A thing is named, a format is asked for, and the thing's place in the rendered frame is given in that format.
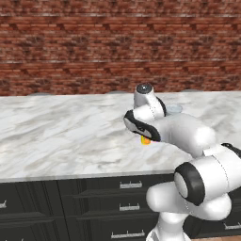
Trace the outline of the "pale blue translucent cup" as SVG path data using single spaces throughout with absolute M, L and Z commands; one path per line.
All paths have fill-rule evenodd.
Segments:
M 170 104 L 166 106 L 168 115 L 179 114 L 183 111 L 183 108 L 179 104 Z

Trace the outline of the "black drawer front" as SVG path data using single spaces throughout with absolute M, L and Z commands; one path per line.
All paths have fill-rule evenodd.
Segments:
M 196 235 L 197 238 L 210 238 L 220 236 L 235 236 L 241 235 L 241 230 L 225 230 L 223 222 L 228 225 L 241 223 L 241 217 L 229 217 L 221 221 L 203 221 L 201 230 Z
M 121 206 L 140 205 L 140 209 L 136 211 L 119 210 Z M 143 194 L 136 196 L 121 195 L 121 196 L 99 196 L 99 197 L 64 197 L 63 206 L 65 214 L 67 216 L 82 216 L 82 217 L 94 217 L 104 216 L 110 214 L 129 214 L 129 213 L 151 213 L 152 210 L 146 202 L 146 198 Z
M 67 217 L 71 241 L 145 241 L 147 234 L 157 223 L 158 215 L 124 215 L 112 217 Z M 144 237 L 111 239 L 118 233 L 145 232 Z
M 141 188 L 120 189 L 120 182 L 127 184 L 129 182 L 142 182 Z M 118 176 L 118 177 L 101 177 L 86 179 L 71 179 L 58 181 L 58 187 L 62 197 L 90 197 L 107 193 L 121 192 L 144 192 L 150 186 L 165 182 L 172 182 L 172 174 L 151 174 L 138 176 Z
M 0 218 L 62 217 L 63 210 L 56 181 L 0 184 Z
M 70 241 L 63 217 L 0 223 L 0 241 Z

